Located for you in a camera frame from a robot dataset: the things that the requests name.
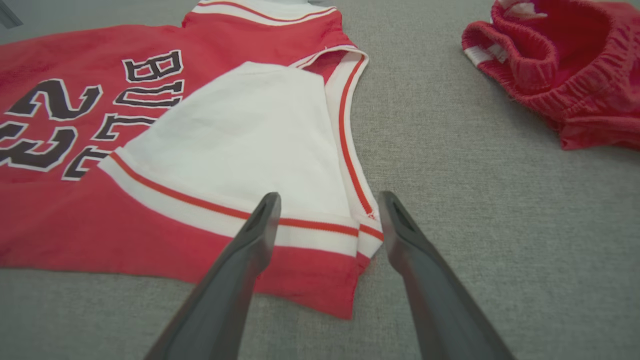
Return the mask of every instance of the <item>gray fabric surface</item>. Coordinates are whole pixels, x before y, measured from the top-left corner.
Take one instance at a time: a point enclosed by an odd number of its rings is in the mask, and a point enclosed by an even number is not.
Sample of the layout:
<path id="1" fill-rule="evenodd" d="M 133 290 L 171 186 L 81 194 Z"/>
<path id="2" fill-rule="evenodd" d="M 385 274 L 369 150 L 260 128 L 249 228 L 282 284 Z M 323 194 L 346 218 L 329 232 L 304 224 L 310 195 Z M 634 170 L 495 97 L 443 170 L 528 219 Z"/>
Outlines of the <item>gray fabric surface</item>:
<path id="1" fill-rule="evenodd" d="M 61 0 L 87 17 L 47 8 L 60 16 L 38 22 L 42 14 L 27 21 L 27 5 L 6 2 L 25 28 L 0 32 L 0 42 L 179 24 L 194 3 L 121 0 L 114 10 L 113 2 Z M 637 359 L 640 152 L 562 151 L 551 130 L 472 66 L 460 34 L 488 18 L 490 1 L 333 3 L 371 56 L 352 128 L 372 189 L 398 194 L 517 358 Z M 0 359 L 140 359 L 191 288 L 0 270 Z M 241 359 L 399 358 L 419 350 L 402 280 L 383 250 L 360 280 L 353 321 L 257 295 L 241 348 Z"/>

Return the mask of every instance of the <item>red stripe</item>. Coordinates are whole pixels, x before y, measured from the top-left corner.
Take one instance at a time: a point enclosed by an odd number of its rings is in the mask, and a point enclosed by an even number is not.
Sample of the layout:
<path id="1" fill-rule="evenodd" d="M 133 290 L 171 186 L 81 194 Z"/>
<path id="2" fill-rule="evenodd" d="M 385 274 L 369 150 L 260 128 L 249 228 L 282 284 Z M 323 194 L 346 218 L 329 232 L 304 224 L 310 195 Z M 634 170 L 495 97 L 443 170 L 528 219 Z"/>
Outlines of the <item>red stripe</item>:
<path id="1" fill-rule="evenodd" d="M 249 216 L 251 216 L 250 213 L 246 213 L 244 211 L 228 208 L 222 205 L 213 204 L 211 202 L 200 200 L 189 195 L 184 195 L 183 193 L 177 192 L 175 190 L 171 190 L 135 172 L 131 167 L 129 167 L 129 165 L 127 165 L 126 162 L 124 162 L 124 160 L 116 152 L 112 152 L 111 157 L 116 161 L 116 163 L 118 163 L 118 165 L 122 168 L 122 170 L 124 170 L 124 172 L 127 173 L 127 175 L 131 176 L 132 179 L 145 185 L 148 188 L 154 189 L 159 193 L 163 193 L 169 197 L 173 197 L 174 199 L 178 199 L 182 202 L 186 202 L 188 204 L 195 205 L 207 210 L 215 211 L 217 213 L 229 215 L 231 217 L 248 219 Z M 326 222 L 298 220 L 294 218 L 281 218 L 278 223 L 284 226 L 301 227 L 304 229 L 313 229 L 313 230 L 332 231 L 334 233 L 342 233 L 342 234 L 347 234 L 351 236 L 358 236 L 358 229 L 354 229 L 353 227 L 339 225 L 339 224 L 329 224 Z"/>
<path id="2" fill-rule="evenodd" d="M 236 209 L 227 208 L 226 206 L 221 206 L 217 204 L 212 204 L 211 202 L 207 202 L 204 200 L 197 199 L 195 197 L 191 197 L 189 195 L 184 195 L 183 193 L 179 193 L 175 190 L 171 190 L 165 186 L 162 186 L 158 183 L 155 183 L 146 177 L 136 173 L 132 168 L 130 168 L 123 159 L 121 159 L 116 152 L 111 153 L 111 157 L 120 165 L 122 170 L 124 170 L 129 176 L 131 176 L 137 182 L 145 185 L 148 188 L 151 188 L 159 193 L 163 193 L 167 196 L 173 197 L 174 199 L 178 199 L 183 202 L 187 202 L 188 204 L 199 206 L 204 209 L 208 209 L 211 211 L 215 211 L 217 213 L 223 213 L 225 215 L 229 215 L 230 217 L 243 218 L 248 219 L 251 215 L 250 213 L 245 213 L 244 211 L 239 211 Z"/>
<path id="3" fill-rule="evenodd" d="M 385 235 L 381 231 L 375 230 L 370 226 L 360 224 L 360 231 L 378 238 L 380 241 L 385 241 Z"/>
<path id="4" fill-rule="evenodd" d="M 246 6 L 242 6 L 242 5 L 240 5 L 240 4 L 230 3 L 230 2 L 228 2 L 228 1 L 220 1 L 220 2 L 216 2 L 216 3 L 209 3 L 209 4 L 200 4 L 200 3 L 198 3 L 198 6 L 203 6 L 203 7 L 205 7 L 205 6 L 212 6 L 212 5 L 229 5 L 229 6 L 235 6 L 236 8 L 242 9 L 242 10 L 247 11 L 247 12 L 250 12 L 250 13 L 254 13 L 255 15 L 261 16 L 261 17 L 263 17 L 263 18 L 265 18 L 265 19 L 273 20 L 273 21 L 280 21 L 280 22 L 294 22 L 294 21 L 300 21 L 300 20 L 306 19 L 307 17 L 313 16 L 313 15 L 320 15 L 320 14 L 324 14 L 324 13 L 327 13 L 327 12 L 329 12 L 329 11 L 331 11 L 331 10 L 335 9 L 335 8 L 329 8 L 329 9 L 327 9 L 327 10 L 323 10 L 323 11 L 321 11 L 321 12 L 308 13 L 308 14 L 306 14 L 305 16 L 303 16 L 303 17 L 299 18 L 299 19 L 294 19 L 294 20 L 283 20 L 283 19 L 276 19 L 276 18 L 273 18 L 273 17 L 269 17 L 269 16 L 267 16 L 267 15 L 264 15 L 264 14 L 262 14 L 262 13 L 259 13 L 259 12 L 255 11 L 254 9 L 247 8 Z"/>
<path id="5" fill-rule="evenodd" d="M 293 218 L 281 218 L 279 224 L 285 225 L 285 226 L 303 227 L 305 229 L 333 231 L 335 233 L 358 236 L 358 229 L 354 229 L 353 227 L 349 227 L 346 225 L 329 224 L 327 222 L 315 222 L 315 221 L 298 220 Z"/>
<path id="6" fill-rule="evenodd" d="M 349 88 L 351 87 L 351 82 L 353 82 L 353 78 L 355 77 L 358 69 L 364 62 L 364 55 L 361 55 L 360 61 L 356 64 L 355 68 L 349 75 L 349 79 L 347 79 L 347 84 L 344 87 L 344 91 L 342 93 L 342 98 L 340 99 L 340 115 L 338 120 L 338 126 L 340 127 L 340 146 L 342 147 L 342 155 L 344 156 L 344 161 L 347 163 L 347 169 L 349 170 L 349 176 L 351 176 L 351 182 L 353 183 L 353 187 L 356 190 L 356 194 L 358 195 L 358 200 L 362 204 L 364 211 L 371 217 L 373 215 L 373 208 L 369 201 L 364 196 L 364 192 L 362 191 L 362 186 L 360 186 L 360 181 L 358 180 L 358 176 L 356 175 L 356 170 L 353 167 L 353 163 L 351 162 L 351 155 L 349 155 L 349 148 L 347 147 L 347 134 L 344 129 L 344 110 L 347 105 L 347 95 L 349 94 Z"/>

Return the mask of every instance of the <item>red fabric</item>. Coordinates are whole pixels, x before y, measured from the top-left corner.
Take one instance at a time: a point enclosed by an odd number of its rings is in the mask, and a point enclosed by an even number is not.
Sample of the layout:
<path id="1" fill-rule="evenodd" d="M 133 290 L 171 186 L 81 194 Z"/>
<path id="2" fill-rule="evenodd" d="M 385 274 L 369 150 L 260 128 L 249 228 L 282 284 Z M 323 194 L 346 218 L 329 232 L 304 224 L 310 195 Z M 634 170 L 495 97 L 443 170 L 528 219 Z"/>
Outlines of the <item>red fabric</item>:
<path id="1" fill-rule="evenodd" d="M 493 24 L 473 22 L 464 49 L 499 44 L 508 58 L 478 68 L 543 115 L 565 150 L 640 149 L 640 12 L 626 3 L 534 0 L 524 19 L 496 2 Z"/>
<path id="2" fill-rule="evenodd" d="M 246 61 L 290 65 L 338 45 L 353 43 L 342 32 L 342 17 L 336 11 L 286 26 L 268 26 L 215 13 L 189 13 L 181 28 L 115 26 L 0 47 L 0 266 L 116 272 L 198 282 L 230 238 L 149 210 L 122 193 L 107 174 L 95 168 L 103 157 L 149 125 L 116 124 L 98 140 L 110 115 L 143 118 L 152 123 L 170 107 L 126 106 L 117 103 L 118 96 L 133 87 L 159 88 L 182 81 L 184 88 L 179 95 L 184 98 Z M 128 79 L 124 65 L 127 60 L 141 63 L 178 50 L 179 72 L 149 81 Z M 343 55 L 324 55 L 307 70 L 326 80 Z M 162 70 L 167 65 L 158 67 Z M 150 69 L 141 69 L 138 76 L 149 74 Z M 88 111 L 73 119 L 54 119 L 49 108 L 64 105 L 65 100 L 59 97 L 56 102 L 47 98 L 46 92 L 31 98 L 31 105 L 29 100 L 25 102 L 27 107 L 35 105 L 31 114 L 10 111 L 32 89 L 52 79 L 54 85 L 61 84 L 58 79 L 63 82 L 67 107 L 72 110 L 81 109 L 88 92 L 96 91 L 98 86 L 99 98 L 94 99 Z M 177 95 L 130 94 L 128 98 L 170 101 Z M 16 126 L 21 127 L 19 133 L 14 131 Z M 53 134 L 58 130 L 66 130 L 73 141 L 67 144 L 59 162 L 49 168 L 21 165 L 12 157 L 15 154 L 6 152 L 25 139 L 41 142 L 32 149 L 35 152 L 56 149 L 61 140 Z M 82 157 L 87 149 L 97 155 Z M 81 159 L 84 160 L 74 165 L 74 160 Z M 74 178 L 66 176 L 74 166 L 79 172 Z M 356 230 L 349 232 L 357 235 Z M 350 318 L 359 272 L 354 257 L 276 247 L 256 290 Z"/>

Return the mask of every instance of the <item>red shorts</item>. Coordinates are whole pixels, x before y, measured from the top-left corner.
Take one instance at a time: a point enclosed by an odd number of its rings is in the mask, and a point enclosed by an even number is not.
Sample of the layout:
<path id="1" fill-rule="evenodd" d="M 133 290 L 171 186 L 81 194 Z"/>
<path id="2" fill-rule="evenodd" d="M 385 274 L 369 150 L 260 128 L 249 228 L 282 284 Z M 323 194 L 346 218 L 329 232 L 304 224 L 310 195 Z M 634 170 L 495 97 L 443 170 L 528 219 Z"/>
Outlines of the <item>red shorts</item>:
<path id="1" fill-rule="evenodd" d="M 640 149 L 640 12 L 626 3 L 498 0 L 465 54 L 541 114 L 565 150 Z"/>

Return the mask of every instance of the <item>basketball jersey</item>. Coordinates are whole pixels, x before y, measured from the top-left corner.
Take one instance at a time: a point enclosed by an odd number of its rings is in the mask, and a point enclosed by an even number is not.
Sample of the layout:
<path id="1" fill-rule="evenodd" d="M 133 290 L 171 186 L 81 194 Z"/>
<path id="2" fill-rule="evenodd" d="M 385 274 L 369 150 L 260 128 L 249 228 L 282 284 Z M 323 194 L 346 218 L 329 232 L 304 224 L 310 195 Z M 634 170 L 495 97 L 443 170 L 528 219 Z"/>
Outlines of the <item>basketball jersey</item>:
<path id="1" fill-rule="evenodd" d="M 350 318 L 380 247 L 349 109 L 367 55 L 336 8 L 200 1 L 181 28 L 0 48 L 0 265 L 198 282 L 267 192 L 255 289 Z"/>

